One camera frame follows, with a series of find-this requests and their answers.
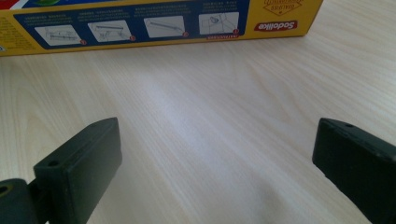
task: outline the cardboard box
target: cardboard box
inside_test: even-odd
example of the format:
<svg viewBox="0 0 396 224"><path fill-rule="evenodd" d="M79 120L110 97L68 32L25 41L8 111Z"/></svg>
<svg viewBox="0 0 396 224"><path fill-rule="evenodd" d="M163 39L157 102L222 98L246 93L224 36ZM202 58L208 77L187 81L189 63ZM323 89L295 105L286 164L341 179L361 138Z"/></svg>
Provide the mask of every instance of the cardboard box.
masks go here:
<svg viewBox="0 0 396 224"><path fill-rule="evenodd" d="M0 0L0 56L307 34L322 0Z"/></svg>

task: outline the instruction diagram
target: instruction diagram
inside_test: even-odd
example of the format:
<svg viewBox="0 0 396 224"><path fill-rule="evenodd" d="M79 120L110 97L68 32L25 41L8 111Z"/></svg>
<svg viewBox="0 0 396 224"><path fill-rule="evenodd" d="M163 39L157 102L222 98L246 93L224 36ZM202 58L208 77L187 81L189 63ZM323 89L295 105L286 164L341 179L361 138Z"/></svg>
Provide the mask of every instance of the instruction diagram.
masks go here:
<svg viewBox="0 0 396 224"><path fill-rule="evenodd" d="M185 33L182 16L145 18L144 22L150 38L182 36Z"/></svg>
<svg viewBox="0 0 396 224"><path fill-rule="evenodd" d="M80 38L72 25L36 27L35 30L50 46L80 44Z"/></svg>
<svg viewBox="0 0 396 224"><path fill-rule="evenodd" d="M131 37L126 21L102 21L88 23L98 42L128 40Z"/></svg>
<svg viewBox="0 0 396 224"><path fill-rule="evenodd" d="M227 34L238 29L239 12L199 15L200 34Z"/></svg>

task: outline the tabletop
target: tabletop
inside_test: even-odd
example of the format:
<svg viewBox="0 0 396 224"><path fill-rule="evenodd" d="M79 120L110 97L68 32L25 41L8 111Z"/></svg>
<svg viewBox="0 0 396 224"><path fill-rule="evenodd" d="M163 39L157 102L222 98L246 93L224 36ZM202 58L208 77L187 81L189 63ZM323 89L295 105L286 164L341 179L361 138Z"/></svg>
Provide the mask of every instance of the tabletop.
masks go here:
<svg viewBox="0 0 396 224"><path fill-rule="evenodd" d="M0 58L0 179L117 117L89 223L369 223L311 158L320 118L396 144L395 23L325 0L304 37Z"/></svg>

